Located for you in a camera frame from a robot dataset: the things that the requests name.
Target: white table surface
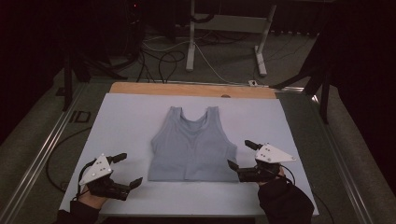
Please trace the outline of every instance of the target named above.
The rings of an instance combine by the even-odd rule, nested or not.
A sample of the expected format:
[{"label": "white table surface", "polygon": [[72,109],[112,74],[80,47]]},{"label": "white table surface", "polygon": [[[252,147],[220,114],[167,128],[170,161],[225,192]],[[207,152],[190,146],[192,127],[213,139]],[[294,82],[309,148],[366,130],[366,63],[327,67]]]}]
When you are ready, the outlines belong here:
[{"label": "white table surface", "polygon": [[60,209],[69,211],[76,195],[82,167],[104,153],[128,158],[111,164],[116,183],[128,185],[143,177],[140,187],[131,191],[127,201],[108,200],[101,214],[108,216],[262,216],[256,183],[152,182],[147,181],[153,157],[150,140],[160,130],[170,106],[182,106],[187,119],[200,118],[209,106],[218,106],[224,132],[238,146],[237,162],[251,167],[255,151],[245,140],[270,143],[297,161],[284,162],[299,187],[313,199],[304,167],[277,99],[234,99],[197,96],[164,96],[108,93],[99,110],[87,143],[78,160]]}]

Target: white stand leg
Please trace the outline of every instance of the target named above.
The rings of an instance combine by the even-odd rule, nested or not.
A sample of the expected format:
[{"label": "white stand leg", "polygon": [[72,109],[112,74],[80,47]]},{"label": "white stand leg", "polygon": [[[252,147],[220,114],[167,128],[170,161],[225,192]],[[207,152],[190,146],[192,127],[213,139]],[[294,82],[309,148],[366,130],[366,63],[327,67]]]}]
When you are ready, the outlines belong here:
[{"label": "white stand leg", "polygon": [[[195,0],[191,0],[191,15],[195,16]],[[195,54],[194,29],[195,29],[195,22],[190,21],[190,44],[189,44],[189,52],[187,53],[187,64],[186,64],[186,70],[188,72],[192,72],[194,70],[194,54]]]},{"label": "white stand leg", "polygon": [[259,66],[259,75],[261,77],[267,76],[267,69],[265,68],[264,58],[262,57],[262,53],[258,53],[259,46],[254,47],[254,51],[256,52],[256,60],[257,65]]},{"label": "white stand leg", "polygon": [[267,39],[268,33],[270,32],[271,22],[274,17],[276,5],[271,6],[270,13],[266,19],[264,29],[262,31],[262,41],[259,46],[254,47],[256,53],[257,65],[259,67],[259,76],[266,77],[267,69],[265,68],[264,58],[262,57],[262,49],[264,48],[265,40]]}]

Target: wire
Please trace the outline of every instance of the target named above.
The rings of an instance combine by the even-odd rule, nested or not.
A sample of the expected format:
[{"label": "wire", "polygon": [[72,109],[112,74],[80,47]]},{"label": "wire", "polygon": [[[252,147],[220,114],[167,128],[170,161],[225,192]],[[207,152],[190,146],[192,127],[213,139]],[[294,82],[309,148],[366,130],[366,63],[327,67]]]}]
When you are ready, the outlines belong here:
[{"label": "wire", "polygon": [[53,187],[55,187],[56,189],[58,189],[59,191],[61,191],[61,192],[63,192],[63,193],[65,193],[66,190],[63,189],[63,188],[61,188],[61,187],[59,187],[57,184],[55,184],[55,182],[54,182],[54,181],[52,180],[52,178],[50,177],[50,159],[51,159],[53,153],[55,152],[55,150],[56,150],[61,144],[63,144],[65,141],[69,140],[70,138],[72,138],[72,137],[74,137],[74,136],[76,136],[76,135],[78,135],[78,134],[80,134],[80,133],[84,133],[84,132],[90,130],[91,128],[92,128],[92,127],[89,127],[89,128],[83,129],[83,130],[81,130],[81,131],[79,131],[79,132],[76,132],[76,133],[73,133],[73,134],[67,136],[64,140],[62,140],[61,142],[59,142],[59,143],[53,148],[53,150],[51,151],[51,153],[49,154],[49,158],[47,159],[47,162],[46,162],[46,176],[47,176],[47,179],[49,180],[49,182],[51,183],[51,185],[52,185]]},{"label": "wire", "polygon": [[332,224],[334,224],[334,223],[335,223],[335,222],[334,222],[334,218],[332,217],[332,212],[330,211],[329,207],[326,205],[325,202],[323,202],[323,200],[321,200],[321,199],[319,198],[319,196],[318,196],[313,190],[311,190],[311,191],[312,191],[312,193],[314,194],[314,196],[317,197],[318,200],[319,200],[319,201],[323,204],[323,206],[326,208],[327,212],[329,213],[330,219],[332,220]]},{"label": "wire", "polygon": [[288,54],[285,54],[285,55],[283,55],[282,57],[280,57],[280,58],[275,58],[275,59],[268,59],[268,60],[265,60],[266,62],[270,62],[270,61],[275,61],[275,60],[281,60],[281,59],[283,59],[283,58],[286,58],[287,56],[290,56],[290,55],[292,55],[292,54],[295,54],[299,49],[301,49],[302,47],[304,47],[307,43],[308,43],[308,40],[309,40],[309,37],[305,40],[305,43],[303,43],[302,45],[300,45],[294,52],[292,52],[292,53],[288,53]]},{"label": "wire", "polygon": [[139,58],[137,59],[138,61],[139,61],[139,63],[141,63],[142,64],[142,67],[140,68],[140,72],[139,72],[139,75],[137,76],[137,80],[136,80],[136,82],[139,82],[139,80],[140,80],[140,78],[142,77],[142,74],[143,74],[143,69],[144,69],[144,67],[146,66],[145,65],[145,55],[142,53],[143,51],[142,50],[139,50],[139,56],[142,56],[142,60],[143,60],[143,62],[141,63],[140,61],[139,61]]},{"label": "wire", "polygon": [[79,184],[79,181],[82,179],[82,176],[84,175],[84,171],[92,166],[95,163],[96,159],[93,161],[88,162],[87,164],[85,164],[85,166],[81,169],[81,172],[79,172],[79,176],[78,176],[78,182],[77,182],[77,193],[76,193],[76,197],[74,199],[78,199],[79,196],[83,195],[84,193],[88,192],[87,190],[83,193],[81,193],[81,185]]},{"label": "wire", "polygon": [[81,196],[81,195],[87,193],[88,191],[89,191],[89,190],[87,189],[87,190],[85,190],[84,192],[80,193],[79,195],[76,195],[76,197],[74,197],[74,198],[72,199],[72,201],[77,200],[79,196]]},{"label": "wire", "polygon": [[154,80],[154,78],[151,76],[151,73],[149,72],[149,68],[146,66],[146,57],[145,57],[145,55],[143,54],[143,50],[141,50],[140,54],[141,54],[141,56],[142,56],[143,62],[140,62],[140,63],[142,64],[142,67],[141,67],[141,69],[140,69],[139,77],[137,78],[136,82],[139,82],[139,80],[140,80],[140,78],[141,78],[141,76],[142,76],[142,74],[143,74],[143,69],[146,69],[146,78],[148,79],[148,82],[149,82],[149,76],[150,76],[151,79],[152,79],[152,81],[153,81],[154,83],[156,83],[155,80]]},{"label": "wire", "polygon": [[269,56],[268,58],[265,59],[265,61],[271,59],[272,57],[274,57],[276,54],[278,54],[283,48],[285,48],[292,40],[292,36],[289,38],[289,41],[284,44],[280,49],[278,49],[275,53],[273,53],[271,56]]},{"label": "wire", "polygon": [[248,84],[245,84],[245,83],[231,82],[231,81],[228,81],[228,80],[224,79],[223,77],[221,77],[221,76],[216,72],[216,70],[212,67],[212,65],[209,63],[209,61],[206,59],[205,55],[201,52],[201,49],[198,47],[197,44],[195,44],[195,47],[198,49],[198,51],[201,53],[202,57],[204,58],[205,62],[207,63],[207,65],[209,65],[209,67],[212,69],[212,71],[216,74],[216,76],[217,76],[219,79],[221,79],[222,81],[224,81],[224,82],[226,82],[226,83],[229,83],[229,84],[244,85],[244,86],[247,86],[247,85],[248,85]]},{"label": "wire", "polygon": [[158,72],[160,73],[160,76],[163,77],[163,73],[161,72],[161,63],[164,62],[163,58],[164,58],[166,55],[169,55],[169,56],[171,56],[171,57],[174,59],[175,66],[174,66],[172,72],[171,72],[171,73],[168,75],[168,77],[166,78],[165,82],[163,82],[163,83],[167,83],[169,77],[172,76],[172,75],[174,74],[175,70],[177,69],[177,60],[176,60],[176,58],[171,54],[171,52],[167,52],[167,53],[165,53],[165,54],[161,57],[160,62],[158,63]]},{"label": "wire", "polygon": [[[210,36],[214,37],[215,40],[207,40],[207,39],[205,39],[206,37],[210,37]],[[219,32],[211,31],[211,32],[208,32],[207,34],[201,36],[200,38],[197,38],[197,40],[200,40],[201,42],[204,43],[204,44],[201,44],[201,46],[217,45],[217,44],[224,44],[225,45],[225,44],[233,44],[233,43],[236,43],[238,41],[247,39],[249,36],[250,36],[250,34],[243,34],[239,38],[232,38],[232,37],[229,37],[229,36],[222,35]],[[231,41],[226,41],[226,42],[225,41],[221,41],[220,40],[221,38],[227,39],[227,40],[231,40]]]},{"label": "wire", "polygon": [[[148,56],[151,56],[151,57],[153,57],[153,58],[155,58],[155,59],[158,59],[158,60],[161,59],[161,58],[159,58],[159,57],[157,57],[157,56],[155,56],[155,55],[153,55],[153,54],[148,53],[147,50],[143,50],[143,52],[146,53]],[[176,58],[175,58],[174,61],[166,61],[166,60],[163,59],[163,61],[164,61],[165,63],[174,63],[174,62],[177,62],[177,63],[178,63],[178,62],[183,61],[183,60],[186,58],[186,55],[185,55],[182,51],[180,51],[180,50],[175,50],[175,51],[166,52],[165,54],[167,54],[167,53],[180,53],[180,54],[182,55],[182,57],[181,57],[180,59],[176,59]]]},{"label": "wire", "polygon": [[286,167],[284,165],[280,165],[280,166],[285,168],[285,169],[287,169],[289,171],[289,173],[291,174],[291,177],[293,177],[293,185],[296,185],[296,179],[294,178],[293,172],[288,167]]},{"label": "wire", "polygon": [[170,48],[168,48],[168,49],[153,49],[153,48],[151,48],[149,45],[147,45],[146,43],[143,43],[143,45],[146,46],[146,48],[148,48],[148,49],[161,52],[161,51],[167,51],[167,50],[169,50],[169,49],[174,49],[175,47],[177,47],[177,46],[179,46],[179,45],[189,44],[189,43],[190,43],[190,41],[184,41],[184,42],[178,43],[178,44],[176,44],[176,45],[174,45],[174,46],[172,46],[172,47],[170,47]]}]

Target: sleeve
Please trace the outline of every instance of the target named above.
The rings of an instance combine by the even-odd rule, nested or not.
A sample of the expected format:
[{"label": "sleeve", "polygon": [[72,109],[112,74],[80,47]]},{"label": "sleeve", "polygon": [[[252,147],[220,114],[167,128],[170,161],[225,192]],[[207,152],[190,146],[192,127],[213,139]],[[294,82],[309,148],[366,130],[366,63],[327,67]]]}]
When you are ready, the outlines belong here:
[{"label": "sleeve", "polygon": [[260,186],[260,207],[271,224],[309,224],[314,212],[311,200],[297,187],[279,178]]},{"label": "sleeve", "polygon": [[54,224],[93,224],[99,217],[99,211],[85,203],[72,201],[70,202],[70,213],[64,210],[58,211]]}]

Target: human hand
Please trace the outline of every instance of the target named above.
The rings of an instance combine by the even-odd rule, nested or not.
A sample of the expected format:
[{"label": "human hand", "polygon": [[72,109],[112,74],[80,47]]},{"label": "human hand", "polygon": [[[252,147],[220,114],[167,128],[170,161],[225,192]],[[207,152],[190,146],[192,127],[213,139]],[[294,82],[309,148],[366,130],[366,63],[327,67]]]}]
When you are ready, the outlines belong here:
[{"label": "human hand", "polygon": [[107,198],[92,195],[88,187],[85,186],[82,194],[78,197],[78,201],[92,208],[101,209],[103,204],[107,201]]},{"label": "human hand", "polygon": [[[278,174],[282,175],[282,176],[285,176],[285,173],[283,172],[283,168],[281,166],[279,167],[279,173]],[[257,182],[257,184],[259,186],[263,186],[266,183],[268,183],[268,182]]]}]

